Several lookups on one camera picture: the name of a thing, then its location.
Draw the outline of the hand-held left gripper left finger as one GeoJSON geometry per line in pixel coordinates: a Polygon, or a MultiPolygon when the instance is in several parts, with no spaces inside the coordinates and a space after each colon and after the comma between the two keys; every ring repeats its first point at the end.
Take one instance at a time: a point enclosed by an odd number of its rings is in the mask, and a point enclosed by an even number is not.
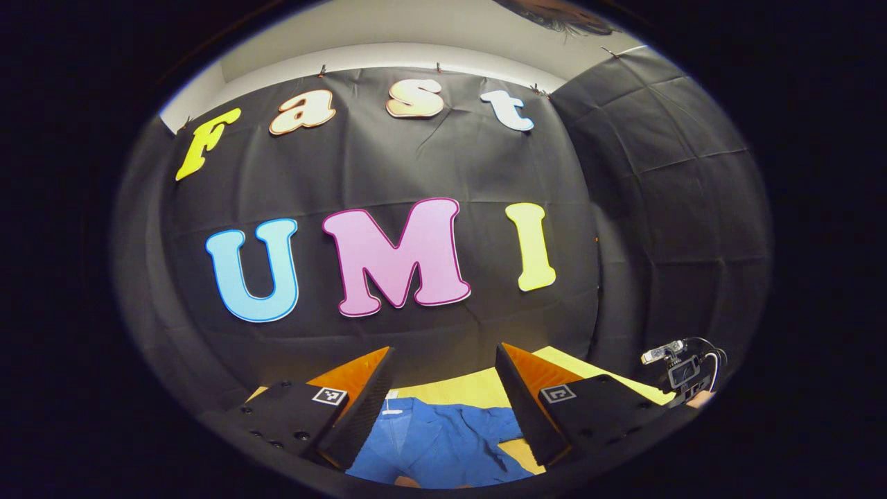
{"type": "Polygon", "coordinates": [[[244,383],[225,419],[250,462],[270,469],[352,467],[392,385],[393,347],[232,347],[244,383]]]}

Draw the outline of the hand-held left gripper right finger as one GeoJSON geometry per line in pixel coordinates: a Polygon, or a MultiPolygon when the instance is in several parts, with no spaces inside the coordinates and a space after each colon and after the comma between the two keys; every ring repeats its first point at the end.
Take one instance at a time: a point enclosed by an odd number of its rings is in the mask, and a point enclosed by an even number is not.
{"type": "Polygon", "coordinates": [[[541,466],[564,466],[633,444],[668,411],[608,374],[583,377],[506,343],[497,346],[495,369],[541,466]]]}

